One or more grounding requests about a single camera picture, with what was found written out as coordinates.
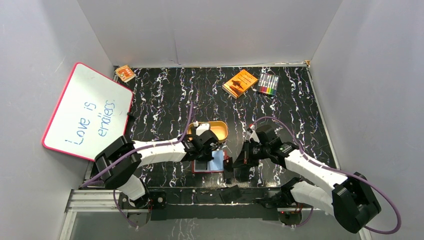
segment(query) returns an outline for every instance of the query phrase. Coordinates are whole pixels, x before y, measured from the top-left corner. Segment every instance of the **table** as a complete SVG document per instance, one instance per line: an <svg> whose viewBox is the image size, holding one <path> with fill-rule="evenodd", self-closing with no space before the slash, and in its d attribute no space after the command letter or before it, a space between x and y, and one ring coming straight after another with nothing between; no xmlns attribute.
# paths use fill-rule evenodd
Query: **table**
<svg viewBox="0 0 424 240"><path fill-rule="evenodd" d="M280 76L277 95L270 97L249 89L238 99L229 97L222 85L242 69L255 77L262 72ZM310 156L336 166L306 66L164 67L133 68L133 71L136 79L127 83L118 80L134 93L131 109L134 118L128 121L126 129L133 140L147 142L177 137L187 123L193 101L196 121L227 123L229 133L223 149L233 159L247 136L246 126L257 118L272 116L288 124ZM275 127L283 142L291 140L283 128L272 121L267 123ZM299 176L269 159L261 160L258 167L247 172L236 170L234 175L235 180L227 184L222 173L192 174L190 162L156 163L136 172L149 188L222 188L236 184L242 188L271 188Z"/></svg>

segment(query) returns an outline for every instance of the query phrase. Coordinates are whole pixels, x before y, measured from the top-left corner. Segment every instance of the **book cover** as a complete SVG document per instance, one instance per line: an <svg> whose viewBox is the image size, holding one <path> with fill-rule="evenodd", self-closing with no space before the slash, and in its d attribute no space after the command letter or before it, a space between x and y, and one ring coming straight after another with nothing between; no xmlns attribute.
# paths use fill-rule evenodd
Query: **book cover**
<svg viewBox="0 0 424 240"><path fill-rule="evenodd" d="M222 85L222 89L233 98L240 97L250 87L252 87L258 79L245 69L233 76L229 81Z"/></svg>

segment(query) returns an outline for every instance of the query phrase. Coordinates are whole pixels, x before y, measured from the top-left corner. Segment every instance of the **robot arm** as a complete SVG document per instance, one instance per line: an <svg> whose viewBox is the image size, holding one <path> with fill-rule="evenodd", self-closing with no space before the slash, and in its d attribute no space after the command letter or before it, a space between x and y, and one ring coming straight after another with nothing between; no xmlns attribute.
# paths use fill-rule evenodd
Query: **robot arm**
<svg viewBox="0 0 424 240"><path fill-rule="evenodd" d="M142 208L149 202L149 191L144 182L133 175L141 166L160 162L209 161L212 151L219 147L218 137L205 124L198 125L192 132L186 134L181 142L173 144L177 138L167 141L141 142L132 141L123 135L109 145L95 158L95 164L100 171L131 150L143 146L153 147L142 149L122 160L115 167L101 176L106 189L118 189L128 196L134 207Z"/></svg>
<svg viewBox="0 0 424 240"><path fill-rule="evenodd" d="M249 141L234 162L234 168L254 167L259 159L271 161L300 174L316 186L294 178L281 187L277 199L287 205L305 203L333 215L339 224L351 233L357 233L379 212L381 207L371 187L346 175L324 169L325 165L301 153L291 142L281 142L270 125L256 131L249 129ZM355 175L366 179L360 173Z"/></svg>

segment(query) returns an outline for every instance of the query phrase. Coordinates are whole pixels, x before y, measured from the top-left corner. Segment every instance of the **colored marker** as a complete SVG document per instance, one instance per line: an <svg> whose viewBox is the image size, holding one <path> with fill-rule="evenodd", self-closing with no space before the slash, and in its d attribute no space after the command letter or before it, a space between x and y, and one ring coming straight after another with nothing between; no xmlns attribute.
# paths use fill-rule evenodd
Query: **colored marker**
<svg viewBox="0 0 424 240"><path fill-rule="evenodd" d="M268 89L266 90L267 94L271 94L272 87L273 87L273 76L269 75L269 84L268 84Z"/></svg>
<svg viewBox="0 0 424 240"><path fill-rule="evenodd" d="M274 95L277 95L278 80L279 77L275 76Z"/></svg>
<svg viewBox="0 0 424 240"><path fill-rule="evenodd" d="M276 88L276 76L272 77L272 87L271 87L271 94L274 95L274 91Z"/></svg>
<svg viewBox="0 0 424 240"><path fill-rule="evenodd" d="M262 92L263 88L264 88L264 78L265 75L263 73L260 74L260 85L259 85L259 92Z"/></svg>
<svg viewBox="0 0 424 240"><path fill-rule="evenodd" d="M267 89L267 75L263 74L263 84L262 84L262 90L261 92L265 92L265 89Z"/></svg>
<svg viewBox="0 0 424 240"><path fill-rule="evenodd" d="M270 91L270 88L271 88L271 75L268 74L267 78L266 78L266 90L265 90L265 92L268 93Z"/></svg>
<svg viewBox="0 0 424 240"><path fill-rule="evenodd" d="M264 91L264 85L265 85L265 74L261 73L261 77L262 77L262 83L260 84L260 89L259 91L262 93Z"/></svg>

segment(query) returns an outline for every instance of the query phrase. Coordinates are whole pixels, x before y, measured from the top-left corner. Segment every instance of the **cable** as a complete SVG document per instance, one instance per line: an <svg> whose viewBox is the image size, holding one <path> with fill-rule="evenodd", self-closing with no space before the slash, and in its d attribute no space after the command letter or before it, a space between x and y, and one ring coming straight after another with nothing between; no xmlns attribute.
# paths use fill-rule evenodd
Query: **cable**
<svg viewBox="0 0 424 240"><path fill-rule="evenodd" d="M304 208L304 204L303 204L303 203L301 203L301 204L300 204L300 209L299 209L298 213L302 212L302 209L303 209L303 208Z"/></svg>
<svg viewBox="0 0 424 240"><path fill-rule="evenodd" d="M303 225L305 225L308 221L309 221L309 219L311 219L311 217L312 217L312 213L314 212L314 207L311 207L310 208L310 212L309 212L309 215L307 216L307 218L305 219L305 221L304 222L301 222L301 223L299 223L298 225L295 225L295 227L296 228L298 228L298 227L302 227Z"/></svg>
<svg viewBox="0 0 424 240"><path fill-rule="evenodd" d="M93 186L97 184L103 184L104 182L102 180L92 181L88 186Z"/></svg>
<svg viewBox="0 0 424 240"><path fill-rule="evenodd" d="M120 214L126 219L126 221L129 223L129 225L131 225L132 227L138 229L139 226L135 222L131 221L127 217L127 215L124 213L124 211L122 211L122 209L119 207L119 204L118 204L118 201L117 201L117 197L115 196L115 191L116 191L116 189L113 190L113 201L115 202L116 209L118 209L118 211L120 212Z"/></svg>
<svg viewBox="0 0 424 240"><path fill-rule="evenodd" d="M293 132L282 121L280 121L276 117L273 117L273 116L260 117L256 121L254 121L249 127L251 127L252 125L255 125L257 122L259 122L262 119L271 119L271 120L277 121L282 127L284 127L286 129L286 131L291 135L293 142L297 146L299 146L299 150L300 150L300 153L302 154L303 158L306 159L308 162L312 163L315 166L322 167L325 170L329 170L329 171L339 173L339 174L344 174L346 176L349 176L351 178L354 178L358 181L361 181L361 182L367 184L368 186L373 188L377 193L379 193L388 202L388 204L390 204L390 206L394 210L394 213L396 214L396 219L397 219L396 227L394 227L392 230L389 230L389 231L377 230L377 229L374 229L374 228L371 228L371 227L368 227L368 226L365 226L364 228L368 229L371 232L378 233L378 234L385 234L385 235L394 234L397 231L399 231L399 229L401 228L401 225L402 225L401 213L399 212L399 209L396 207L395 203L381 189L379 189L377 186L375 186L371 182L369 182L369 181L367 181L367 180L365 180L365 179L363 179L359 176L353 175L352 173L349 173L349 172L346 172L346 171L343 171L343 170L339 170L339 169L335 169L335 168L332 168L332 167L328 167L326 165L321 165L321 164L316 163L314 161L310 161L308 156L305 154L303 146L301 144L299 144L298 141L296 141L296 138L295 138L295 135L293 134ZM305 224L307 222L307 220L309 220L309 218L310 218L310 216L308 216L308 218L305 220L305 222L303 222L303 224Z"/></svg>
<svg viewBox="0 0 424 240"><path fill-rule="evenodd" d="M103 169L101 172L99 172L97 175L95 175L94 177L92 177L91 179L87 180L86 182L84 182L80 187L81 188L85 188L88 185L91 185L94 181L96 181L98 178L100 178L103 174L105 174L107 171L109 171L111 168L115 167L118 163L120 163L122 160L124 160L125 158L127 158L128 156L130 156L133 153L136 153L137 151L140 150L144 150L144 149L149 149L152 147L160 147L160 146L167 146L167 145L174 145L174 144L179 144L181 143L181 141L183 141L184 137L186 136L186 133L189 129L189 125L190 125L190 120L192 119L192 113L193 113L193 102L190 102L190 111L188 112L188 119L187 119L187 125L185 126L185 130L182 133L181 137L175 141L175 142L163 142L163 143L158 143L158 144L151 144L151 145L146 145L146 146L141 146L139 148L133 149L129 152L127 152L126 154L124 154L123 156L121 156L120 158L118 158L116 161L112 162L112 164L110 164L108 167L106 167L105 169Z"/></svg>

